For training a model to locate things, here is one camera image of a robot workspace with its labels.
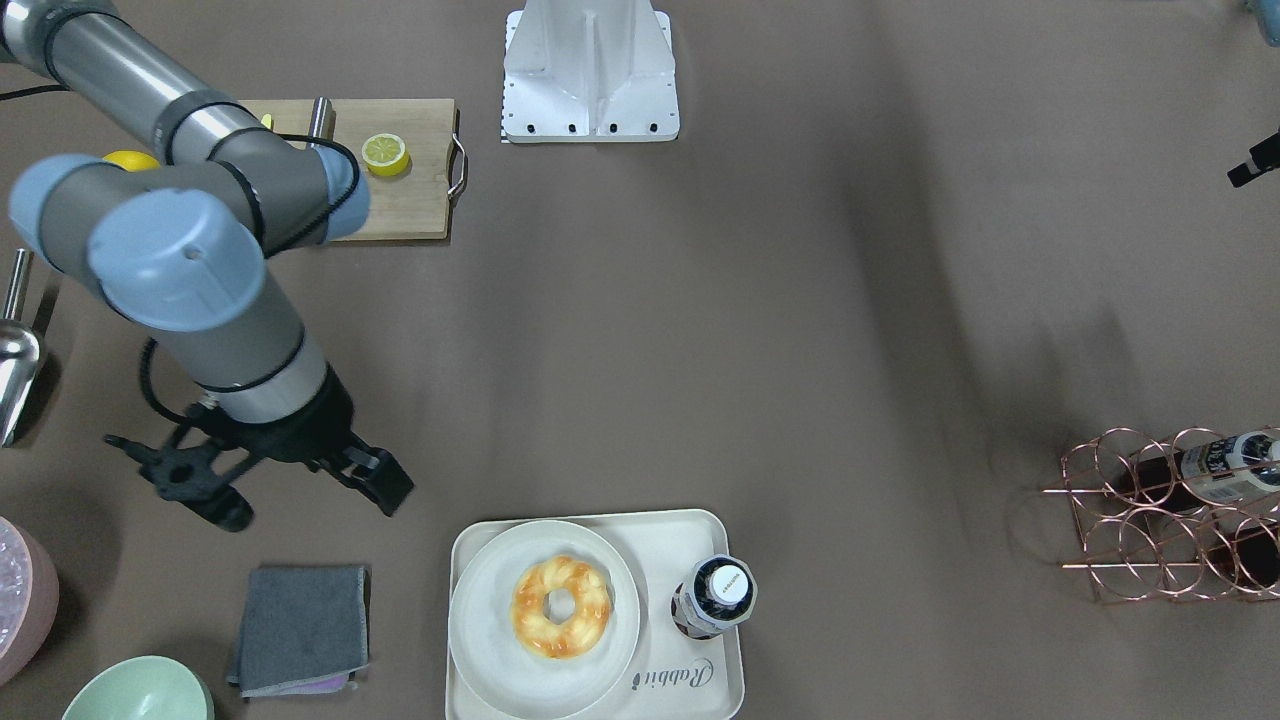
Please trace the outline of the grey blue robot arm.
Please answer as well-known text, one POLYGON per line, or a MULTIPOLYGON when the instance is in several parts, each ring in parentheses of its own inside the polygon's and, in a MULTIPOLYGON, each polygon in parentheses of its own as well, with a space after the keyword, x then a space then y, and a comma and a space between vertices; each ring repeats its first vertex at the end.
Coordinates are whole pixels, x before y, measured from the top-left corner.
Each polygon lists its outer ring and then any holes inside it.
POLYGON ((276 135, 124 22, 110 1, 5 1, 3 60, 83 96, 151 147, 129 172, 88 154, 35 163, 9 217, 54 270, 145 328, 204 392, 157 447, 118 436, 168 501, 224 530, 253 510, 234 483, 256 464, 323 471, 392 515, 413 489, 353 432, 355 406, 268 268, 367 220, 361 156, 276 135))

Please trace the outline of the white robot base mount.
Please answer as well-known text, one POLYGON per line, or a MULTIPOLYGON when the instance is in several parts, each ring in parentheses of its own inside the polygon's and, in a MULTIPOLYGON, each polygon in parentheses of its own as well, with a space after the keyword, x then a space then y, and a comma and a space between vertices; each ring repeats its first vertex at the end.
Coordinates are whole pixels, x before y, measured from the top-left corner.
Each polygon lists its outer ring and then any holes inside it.
POLYGON ((649 1, 527 1, 504 22, 507 143, 659 143, 681 132, 672 22, 649 1))

